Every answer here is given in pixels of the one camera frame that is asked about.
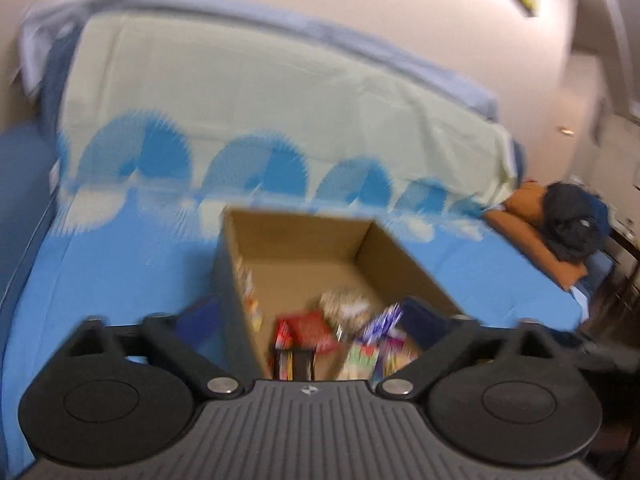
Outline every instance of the open cardboard box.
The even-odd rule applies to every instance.
[[[258,332],[244,305],[240,265],[251,270],[262,314]],[[447,315],[460,309],[393,238],[372,220],[228,208],[214,261],[214,287],[225,324],[227,368],[249,384],[270,378],[276,318],[318,305],[328,290],[350,286],[374,309],[418,296]],[[337,375],[346,354],[316,358],[316,380]]]

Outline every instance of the gray plastic base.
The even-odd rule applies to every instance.
[[[363,381],[257,381],[248,395],[208,402],[179,442],[143,462],[83,470],[37,461],[24,480],[598,480],[579,460],[535,470],[489,466],[431,433],[408,402]]]

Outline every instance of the orange cushion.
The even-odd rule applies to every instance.
[[[542,199],[546,187],[535,182],[525,182],[505,202],[504,208],[533,227],[542,227]]]
[[[564,291],[587,275],[582,263],[561,262],[546,248],[542,235],[531,225],[516,215],[506,211],[491,210],[484,213],[484,220]]]

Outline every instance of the silver bolt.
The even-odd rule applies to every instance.
[[[216,377],[207,383],[207,388],[215,394],[232,394],[240,384],[231,377]]]
[[[414,385],[405,379],[389,379],[382,383],[382,389],[392,395],[407,395],[414,389]]]

